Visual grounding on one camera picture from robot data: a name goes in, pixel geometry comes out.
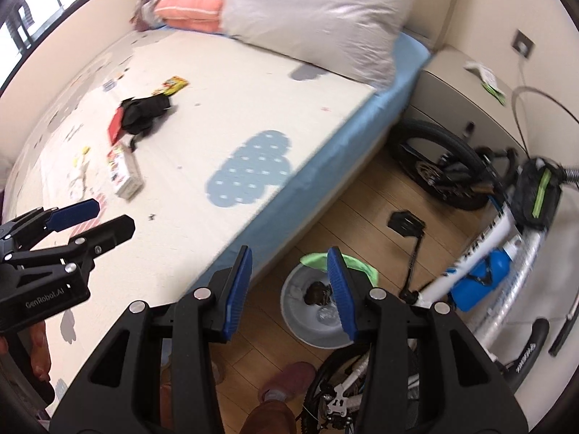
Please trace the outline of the person's left hand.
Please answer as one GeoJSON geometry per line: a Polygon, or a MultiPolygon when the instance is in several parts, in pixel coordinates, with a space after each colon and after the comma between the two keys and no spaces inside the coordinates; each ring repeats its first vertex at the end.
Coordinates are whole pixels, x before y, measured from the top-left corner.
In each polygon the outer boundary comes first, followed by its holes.
{"type": "Polygon", "coordinates": [[[34,376],[42,381],[50,381],[51,356],[46,336],[45,322],[37,322],[29,328],[31,341],[30,364],[34,376]]]}

